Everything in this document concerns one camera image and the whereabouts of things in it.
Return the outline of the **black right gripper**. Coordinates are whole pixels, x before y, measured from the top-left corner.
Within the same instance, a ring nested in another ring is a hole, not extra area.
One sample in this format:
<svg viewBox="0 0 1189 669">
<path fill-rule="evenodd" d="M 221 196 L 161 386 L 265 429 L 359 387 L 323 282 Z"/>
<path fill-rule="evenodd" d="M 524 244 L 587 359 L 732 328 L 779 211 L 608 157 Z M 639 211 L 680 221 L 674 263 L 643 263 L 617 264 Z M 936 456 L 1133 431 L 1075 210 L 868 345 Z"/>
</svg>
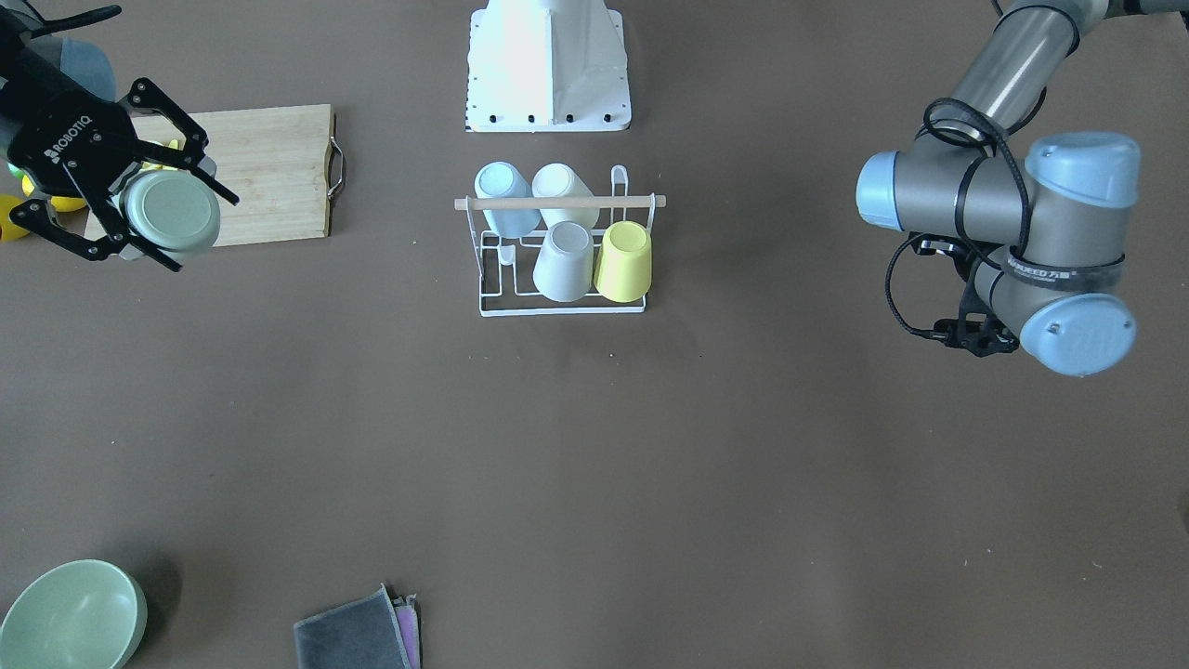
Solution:
<svg viewBox="0 0 1189 669">
<path fill-rule="evenodd" d="M 162 116 L 182 135 L 181 149 L 162 147 L 136 137 L 130 114 Z M 94 135 L 128 139 L 122 152 L 102 147 Z M 138 160 L 177 168 L 199 178 L 225 202 L 241 198 L 222 185 L 205 153 L 209 137 L 181 106 L 147 77 L 136 78 L 124 107 L 107 53 L 69 37 L 4 38 L 4 158 L 54 196 L 105 196 L 128 179 Z M 132 232 L 109 203 L 95 207 L 105 236 L 86 240 L 63 228 L 55 209 L 31 198 L 10 212 L 13 225 L 38 234 L 86 261 L 105 261 L 133 247 L 174 272 L 182 264 L 157 244 Z"/>
</svg>

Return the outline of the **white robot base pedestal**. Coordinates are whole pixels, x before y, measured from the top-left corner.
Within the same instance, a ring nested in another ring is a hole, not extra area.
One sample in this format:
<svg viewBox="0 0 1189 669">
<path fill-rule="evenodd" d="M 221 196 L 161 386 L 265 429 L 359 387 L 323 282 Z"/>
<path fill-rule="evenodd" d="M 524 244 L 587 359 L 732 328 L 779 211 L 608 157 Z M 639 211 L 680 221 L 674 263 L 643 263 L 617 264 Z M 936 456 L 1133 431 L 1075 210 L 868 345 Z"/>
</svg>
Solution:
<svg viewBox="0 0 1189 669">
<path fill-rule="evenodd" d="M 464 130 L 591 133 L 633 124 L 623 17 L 603 1 L 489 1 L 468 26 Z"/>
</svg>

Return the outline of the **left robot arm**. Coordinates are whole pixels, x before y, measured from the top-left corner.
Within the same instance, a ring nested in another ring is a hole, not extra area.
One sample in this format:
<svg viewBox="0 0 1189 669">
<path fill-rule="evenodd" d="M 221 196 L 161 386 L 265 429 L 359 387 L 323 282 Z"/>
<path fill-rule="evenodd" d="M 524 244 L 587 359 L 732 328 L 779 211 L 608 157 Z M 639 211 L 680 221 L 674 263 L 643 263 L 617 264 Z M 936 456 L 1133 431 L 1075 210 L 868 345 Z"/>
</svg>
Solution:
<svg viewBox="0 0 1189 669">
<path fill-rule="evenodd" d="M 950 257 L 964 284 L 955 318 L 911 335 L 975 356 L 1023 348 L 1061 375 L 1130 354 L 1138 326 L 1116 285 L 1141 149 L 1121 133 L 1070 132 L 1018 158 L 1008 140 L 1099 24 L 1174 13 L 1184 1 L 1013 1 L 954 93 L 926 106 L 912 147 L 866 160 L 858 215 L 905 233 L 901 250 Z"/>
</svg>

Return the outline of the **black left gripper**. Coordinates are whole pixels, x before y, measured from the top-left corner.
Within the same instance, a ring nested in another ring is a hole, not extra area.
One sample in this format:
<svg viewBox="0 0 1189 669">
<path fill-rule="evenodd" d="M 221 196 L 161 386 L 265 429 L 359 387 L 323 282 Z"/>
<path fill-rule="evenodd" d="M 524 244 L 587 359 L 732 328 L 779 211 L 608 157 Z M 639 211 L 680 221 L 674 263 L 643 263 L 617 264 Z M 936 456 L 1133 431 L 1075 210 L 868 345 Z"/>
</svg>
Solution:
<svg viewBox="0 0 1189 669">
<path fill-rule="evenodd" d="M 930 329 L 916 329 L 910 326 L 911 334 L 935 340 L 946 348 L 962 348 L 980 359 L 1018 351 L 1019 339 L 995 316 L 975 288 L 976 271 L 984 264 L 984 257 L 995 250 L 994 245 L 963 242 L 938 234 L 912 233 L 908 247 L 918 255 L 950 257 L 957 274 L 965 283 L 955 318 L 940 318 Z"/>
</svg>

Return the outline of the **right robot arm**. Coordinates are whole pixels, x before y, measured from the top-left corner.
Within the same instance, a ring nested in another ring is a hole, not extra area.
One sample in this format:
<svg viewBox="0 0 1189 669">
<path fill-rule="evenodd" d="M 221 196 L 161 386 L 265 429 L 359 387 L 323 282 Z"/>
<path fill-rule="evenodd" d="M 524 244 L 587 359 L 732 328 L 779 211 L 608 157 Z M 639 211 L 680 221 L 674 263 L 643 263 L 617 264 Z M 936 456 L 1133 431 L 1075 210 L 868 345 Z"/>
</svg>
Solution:
<svg viewBox="0 0 1189 669">
<path fill-rule="evenodd" d="M 68 30 L 114 18 L 103 6 L 48 19 L 4 4 L 4 158 L 33 184 L 4 206 L 13 228 L 88 259 L 145 257 L 172 271 L 218 240 L 222 203 L 208 135 L 150 78 L 118 97 L 105 52 Z"/>
</svg>

